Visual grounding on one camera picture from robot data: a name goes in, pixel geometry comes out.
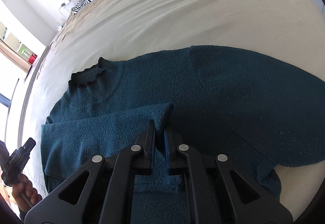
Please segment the person's left hand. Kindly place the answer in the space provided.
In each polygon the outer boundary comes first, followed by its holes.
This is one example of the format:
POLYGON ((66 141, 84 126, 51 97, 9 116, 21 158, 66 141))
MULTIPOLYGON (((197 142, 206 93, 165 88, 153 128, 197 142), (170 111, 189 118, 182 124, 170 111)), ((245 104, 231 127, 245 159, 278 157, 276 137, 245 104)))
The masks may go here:
POLYGON ((32 206, 38 204, 42 200, 42 196, 24 174, 21 174, 21 181, 13 185, 12 196, 19 210, 23 213, 27 213, 31 209, 31 206, 23 199, 22 194, 25 194, 32 206))

